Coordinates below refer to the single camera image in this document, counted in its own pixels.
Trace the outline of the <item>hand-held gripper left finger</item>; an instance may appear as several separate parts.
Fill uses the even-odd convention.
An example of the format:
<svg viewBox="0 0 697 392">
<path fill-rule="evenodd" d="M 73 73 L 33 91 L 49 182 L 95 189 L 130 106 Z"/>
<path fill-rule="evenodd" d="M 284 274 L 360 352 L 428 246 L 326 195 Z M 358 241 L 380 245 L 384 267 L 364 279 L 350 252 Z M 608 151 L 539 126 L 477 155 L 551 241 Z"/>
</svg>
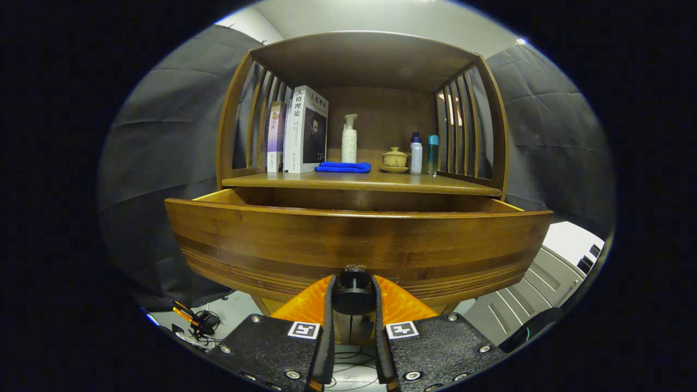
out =
<svg viewBox="0 0 697 392">
<path fill-rule="evenodd" d="M 309 285 L 270 316 L 251 314 L 210 352 L 255 391 L 322 391 L 333 379 L 336 276 Z"/>
</svg>

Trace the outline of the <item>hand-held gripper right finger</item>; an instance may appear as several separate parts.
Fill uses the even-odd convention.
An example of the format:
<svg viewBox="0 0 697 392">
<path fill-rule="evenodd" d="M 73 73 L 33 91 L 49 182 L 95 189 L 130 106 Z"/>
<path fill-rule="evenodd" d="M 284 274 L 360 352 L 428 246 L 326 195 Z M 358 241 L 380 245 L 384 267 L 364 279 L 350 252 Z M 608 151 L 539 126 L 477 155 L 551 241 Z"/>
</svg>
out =
<svg viewBox="0 0 697 392">
<path fill-rule="evenodd" d="M 446 391 L 505 359 L 462 315 L 438 314 L 394 282 L 376 291 L 376 369 L 388 391 Z"/>
</svg>

